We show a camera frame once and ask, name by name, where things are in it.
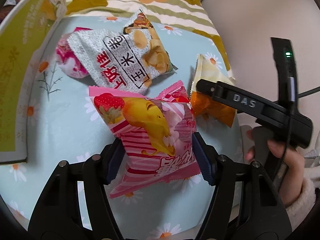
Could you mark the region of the pink strawberry snack bag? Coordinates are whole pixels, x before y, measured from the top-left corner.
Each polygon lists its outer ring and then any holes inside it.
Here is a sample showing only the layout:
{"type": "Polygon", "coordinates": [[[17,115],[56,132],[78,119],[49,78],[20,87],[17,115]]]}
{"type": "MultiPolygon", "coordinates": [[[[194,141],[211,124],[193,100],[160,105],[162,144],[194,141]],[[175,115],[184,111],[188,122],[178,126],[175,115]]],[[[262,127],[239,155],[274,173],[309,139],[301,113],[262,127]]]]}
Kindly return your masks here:
{"type": "Polygon", "coordinates": [[[111,198],[200,173],[192,147],[196,121],[181,80],[155,98],[97,86],[89,87],[88,95],[127,155],[111,198]]]}

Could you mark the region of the light blue daisy tablecloth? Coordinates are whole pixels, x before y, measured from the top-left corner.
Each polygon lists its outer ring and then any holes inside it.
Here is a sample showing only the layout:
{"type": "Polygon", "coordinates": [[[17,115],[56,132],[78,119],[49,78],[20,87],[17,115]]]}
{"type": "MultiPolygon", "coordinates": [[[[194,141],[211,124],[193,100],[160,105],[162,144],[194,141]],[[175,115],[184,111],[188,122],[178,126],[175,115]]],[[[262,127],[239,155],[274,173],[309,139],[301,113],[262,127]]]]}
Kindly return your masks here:
{"type": "MultiPolygon", "coordinates": [[[[64,33],[75,27],[106,28],[122,31],[126,18],[103,20],[102,17],[64,18],[50,39],[43,58],[53,55],[64,33]]],[[[155,98],[162,90],[182,80],[189,93],[198,54],[213,56],[225,74],[222,58],[213,42],[206,37],[153,22],[176,72],[152,81],[147,96],[155,98]]],[[[1,165],[1,195],[10,211],[26,229],[38,197],[54,168],[61,160],[69,163],[85,161],[100,153],[114,136],[95,110],[88,96],[94,85],[87,76],[73,79],[65,75],[51,59],[47,74],[49,92],[40,88],[43,74],[37,73],[31,90],[27,114],[27,163],[1,165]]],[[[207,144],[219,154],[243,162],[242,138],[237,118],[232,128],[211,116],[208,121],[196,119],[197,130],[207,144]]],[[[156,239],[181,233],[181,238],[194,238],[203,221],[214,188],[196,175],[169,183],[157,183],[109,200],[112,212],[125,238],[156,239]]]]}

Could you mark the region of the white fleece sleeve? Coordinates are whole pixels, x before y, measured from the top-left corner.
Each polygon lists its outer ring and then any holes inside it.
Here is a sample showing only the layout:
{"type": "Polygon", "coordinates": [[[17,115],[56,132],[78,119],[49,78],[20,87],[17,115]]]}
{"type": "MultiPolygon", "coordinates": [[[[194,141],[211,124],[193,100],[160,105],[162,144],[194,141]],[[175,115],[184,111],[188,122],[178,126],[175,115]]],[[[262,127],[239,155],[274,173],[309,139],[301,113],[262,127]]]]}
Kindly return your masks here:
{"type": "Polygon", "coordinates": [[[294,231],[307,217],[316,201],[315,187],[309,178],[304,178],[298,199],[286,208],[292,230],[294,231]]]}

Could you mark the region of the silver corn chip bag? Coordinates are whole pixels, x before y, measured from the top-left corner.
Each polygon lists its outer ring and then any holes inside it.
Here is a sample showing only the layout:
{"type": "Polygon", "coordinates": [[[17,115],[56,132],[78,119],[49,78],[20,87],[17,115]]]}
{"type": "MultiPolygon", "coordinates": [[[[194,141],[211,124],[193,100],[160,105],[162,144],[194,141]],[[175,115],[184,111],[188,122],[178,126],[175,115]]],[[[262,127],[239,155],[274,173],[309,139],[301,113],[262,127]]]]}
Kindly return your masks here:
{"type": "Polygon", "coordinates": [[[129,18],[121,32],[80,30],[67,42],[99,87],[145,94],[153,79],[176,70],[142,10],[129,18]]]}

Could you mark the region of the pink round snack bag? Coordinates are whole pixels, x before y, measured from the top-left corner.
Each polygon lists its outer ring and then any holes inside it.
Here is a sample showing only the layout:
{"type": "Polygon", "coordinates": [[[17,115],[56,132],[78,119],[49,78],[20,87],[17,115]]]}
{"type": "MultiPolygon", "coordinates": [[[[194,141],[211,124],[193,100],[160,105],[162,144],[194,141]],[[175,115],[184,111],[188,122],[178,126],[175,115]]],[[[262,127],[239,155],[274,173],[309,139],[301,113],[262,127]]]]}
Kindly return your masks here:
{"type": "Polygon", "coordinates": [[[56,61],[61,70],[74,79],[83,79],[89,73],[71,50],[67,39],[71,33],[63,34],[55,48],[56,61]]]}

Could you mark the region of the green cardboard snack box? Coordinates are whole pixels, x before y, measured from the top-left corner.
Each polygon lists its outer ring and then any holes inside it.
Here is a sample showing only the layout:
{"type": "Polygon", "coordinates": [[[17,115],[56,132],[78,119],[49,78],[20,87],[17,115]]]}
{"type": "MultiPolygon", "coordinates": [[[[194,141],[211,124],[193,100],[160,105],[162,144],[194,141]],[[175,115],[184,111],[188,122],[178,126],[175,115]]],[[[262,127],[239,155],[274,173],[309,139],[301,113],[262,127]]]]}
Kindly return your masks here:
{"type": "Polygon", "coordinates": [[[28,104],[66,0],[21,0],[1,22],[1,164],[27,159],[28,104]]]}

